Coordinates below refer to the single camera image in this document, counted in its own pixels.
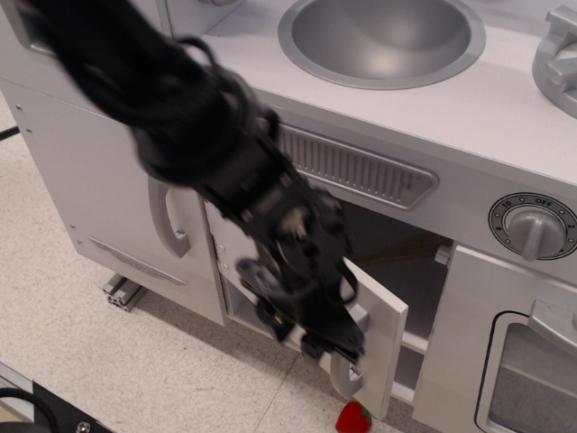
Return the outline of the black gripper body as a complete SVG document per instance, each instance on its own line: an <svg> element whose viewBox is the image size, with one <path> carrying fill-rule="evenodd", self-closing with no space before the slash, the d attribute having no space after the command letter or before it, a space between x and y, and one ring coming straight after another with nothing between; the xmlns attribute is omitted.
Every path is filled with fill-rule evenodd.
<svg viewBox="0 0 577 433"><path fill-rule="evenodd" d="M236 271L244 288L256 295L257 303L268 301L289 307L296 327L301 327L304 334L326 338L334 344L334 351L349 361L357 361L364 355L364 334L345 304L327 298L317 281L285 287L263 263L247 258L236 264Z"/></svg>

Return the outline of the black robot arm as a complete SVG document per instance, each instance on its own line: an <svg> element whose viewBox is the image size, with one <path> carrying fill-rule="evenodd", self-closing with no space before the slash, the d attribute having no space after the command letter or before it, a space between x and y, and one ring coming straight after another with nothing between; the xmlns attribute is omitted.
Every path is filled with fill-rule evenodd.
<svg viewBox="0 0 577 433"><path fill-rule="evenodd" d="M279 117L197 37L173 41L127 1L20 1L86 97L129 126L143 168L190 187L256 244L236 270L283 341L304 329L314 359L356 362L363 334L341 292L357 280L339 202L312 188L279 149Z"/></svg>

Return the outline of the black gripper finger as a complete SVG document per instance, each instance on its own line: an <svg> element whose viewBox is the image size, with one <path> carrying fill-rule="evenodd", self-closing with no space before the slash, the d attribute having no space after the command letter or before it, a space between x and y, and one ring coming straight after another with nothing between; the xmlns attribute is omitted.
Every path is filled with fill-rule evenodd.
<svg viewBox="0 0 577 433"><path fill-rule="evenodd" d="M305 333L301 338L301 353L310 360L319 361L324 354L333 351L334 344L320 335Z"/></svg>
<svg viewBox="0 0 577 433"><path fill-rule="evenodd" d="M274 305L268 301L259 301L256 305L259 320L279 343L284 343L296 327L292 310L284 305Z"/></svg>

